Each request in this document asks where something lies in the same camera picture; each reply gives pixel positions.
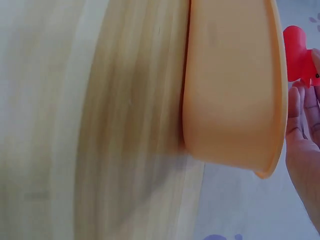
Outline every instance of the wooden surface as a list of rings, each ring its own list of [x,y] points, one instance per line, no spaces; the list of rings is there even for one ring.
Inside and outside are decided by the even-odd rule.
[[[0,3],[0,239],[192,239],[185,0]]]

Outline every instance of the red plastic object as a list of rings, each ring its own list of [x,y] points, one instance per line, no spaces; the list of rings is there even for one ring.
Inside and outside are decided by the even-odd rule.
[[[306,33],[298,26],[288,26],[283,31],[288,81],[301,79],[309,88],[320,86],[320,76],[312,60],[312,50],[307,49]]]

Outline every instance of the purple pattern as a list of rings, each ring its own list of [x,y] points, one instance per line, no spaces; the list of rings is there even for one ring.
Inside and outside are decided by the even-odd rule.
[[[241,234],[237,234],[234,236],[235,240],[243,240],[243,237]],[[224,236],[221,235],[210,235],[207,236],[204,240],[227,240]]]
[[[235,240],[243,240],[242,235],[241,234],[237,234],[234,236]]]
[[[320,12],[317,14],[317,19],[315,19],[314,17],[309,17],[309,21],[311,22],[311,23],[314,23],[314,24],[316,24],[316,23],[318,23],[318,25],[316,26],[317,27],[317,29],[318,29],[318,32],[320,32]]]
[[[317,20],[315,20],[313,17],[309,17],[309,20],[310,20],[310,22],[312,22],[312,23],[316,23],[316,22],[317,22]]]
[[[227,240],[227,239],[220,235],[210,235],[210,236],[207,236],[204,240]]]

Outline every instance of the finger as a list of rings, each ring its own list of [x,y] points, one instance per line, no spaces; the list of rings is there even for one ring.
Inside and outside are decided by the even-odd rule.
[[[299,90],[293,86],[288,96],[288,120],[285,133],[287,148],[293,146],[296,141],[304,139],[301,129],[300,107]]]
[[[315,88],[305,89],[304,112],[312,140],[320,147],[320,108]]]
[[[305,134],[305,128],[304,128],[304,121],[303,121],[303,112],[304,112],[304,105],[305,105],[305,85],[301,81],[296,81],[293,84],[293,87],[296,87],[299,91],[300,95],[300,123],[301,123],[301,130],[302,135],[304,139],[308,139]]]
[[[314,48],[311,52],[312,60],[315,65],[316,70],[320,74],[320,50]]]

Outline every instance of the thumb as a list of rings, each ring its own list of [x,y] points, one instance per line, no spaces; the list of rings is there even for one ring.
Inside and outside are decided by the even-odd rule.
[[[316,70],[320,73],[320,50],[319,49],[312,49],[312,60],[315,65]]]

